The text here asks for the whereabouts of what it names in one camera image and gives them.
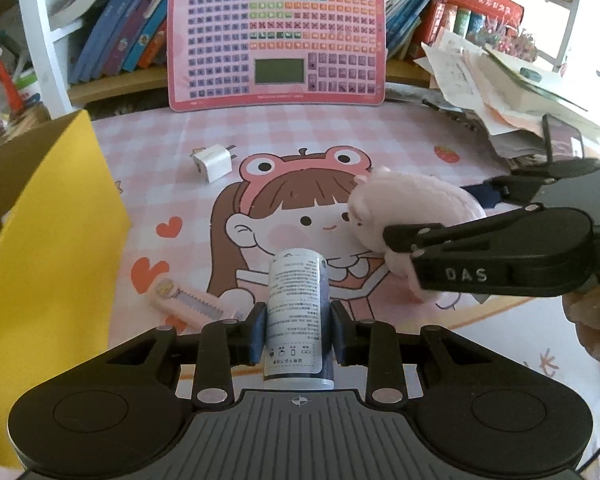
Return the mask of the person's right hand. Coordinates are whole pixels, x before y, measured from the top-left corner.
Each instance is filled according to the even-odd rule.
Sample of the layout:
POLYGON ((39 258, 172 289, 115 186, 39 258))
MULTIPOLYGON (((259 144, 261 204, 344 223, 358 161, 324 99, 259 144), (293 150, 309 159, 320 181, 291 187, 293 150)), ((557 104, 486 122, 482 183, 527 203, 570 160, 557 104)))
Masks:
POLYGON ((600 285, 585 294, 570 292, 562 297, 565 316, 576 326, 578 341, 600 362, 600 285))

